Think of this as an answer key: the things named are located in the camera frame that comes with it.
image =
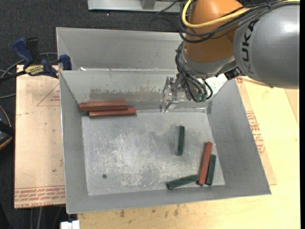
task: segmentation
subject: clamp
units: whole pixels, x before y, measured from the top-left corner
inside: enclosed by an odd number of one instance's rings
[[[66,54],[60,55],[58,60],[52,62],[41,59],[37,38],[29,38],[27,40],[25,37],[19,38],[13,44],[13,50],[25,61],[23,72],[19,74],[27,73],[30,76],[47,75],[58,78],[59,71],[52,67],[54,63],[59,63],[59,70],[72,69],[70,58]]]

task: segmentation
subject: green wooden block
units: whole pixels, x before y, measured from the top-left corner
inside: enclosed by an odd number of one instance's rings
[[[196,182],[198,180],[199,180],[199,178],[197,175],[190,175],[190,176],[182,177],[182,178],[174,180],[174,181],[170,181],[170,182],[166,183],[166,185],[167,185],[168,189],[174,189],[176,187],[181,187],[183,185],[186,185],[186,184],[189,184],[192,182]]]
[[[207,174],[206,180],[205,180],[206,185],[210,186],[213,184],[215,164],[216,164],[216,155],[211,155],[209,168],[208,168],[208,174]]]
[[[178,152],[177,155],[181,156],[183,154],[183,147],[184,147],[184,126],[179,126],[179,139],[178,139]]]

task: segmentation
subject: yellow cable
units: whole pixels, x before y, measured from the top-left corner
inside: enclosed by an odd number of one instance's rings
[[[290,1],[300,1],[300,0],[287,0],[287,1],[283,1],[283,2],[290,2]],[[240,15],[242,15],[243,13],[245,13],[246,11],[250,10],[250,8],[245,8],[243,10],[239,10],[233,14],[229,14],[227,16],[224,16],[224,17],[221,17],[221,18],[218,18],[216,20],[213,20],[213,21],[209,21],[209,22],[205,22],[205,23],[202,23],[202,24],[190,24],[187,20],[186,20],[186,11],[188,10],[190,4],[193,2],[193,0],[188,0],[183,8],[183,11],[182,11],[182,22],[183,24],[186,26],[186,27],[189,27],[189,28],[193,28],[193,29],[196,29],[196,28],[203,28],[203,27],[206,27],[206,26],[211,26],[211,25],[214,25],[214,24],[217,24],[217,23],[221,23],[221,22],[224,22],[224,21],[227,21],[227,20],[231,20],[231,19],[234,19]]]

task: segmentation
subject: red stick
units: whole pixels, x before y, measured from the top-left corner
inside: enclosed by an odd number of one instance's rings
[[[89,111],[89,117],[106,117],[106,116],[121,116],[121,115],[135,115],[137,113],[135,108],[128,108],[128,110],[117,111]]]
[[[198,184],[203,186],[205,183],[206,175],[208,173],[210,158],[211,158],[211,151],[212,151],[213,143],[207,142],[205,145],[205,153],[204,157],[202,158],[201,169],[199,173],[199,181]]]
[[[112,111],[112,110],[127,110],[126,102],[112,103],[81,103],[78,105],[79,111]]]

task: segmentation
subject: black carpet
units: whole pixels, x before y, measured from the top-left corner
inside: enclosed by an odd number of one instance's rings
[[[20,58],[12,44],[20,37],[38,37],[40,52],[56,52],[56,27],[177,32],[177,17],[150,12],[88,11],[87,0],[0,0],[0,70]],[[15,79],[0,85],[0,98],[16,91]],[[15,126],[15,98],[0,99]],[[37,227],[40,209],[13,208],[14,143],[0,151],[0,229]],[[54,220],[68,220],[65,209],[45,207],[41,228],[50,229]]]

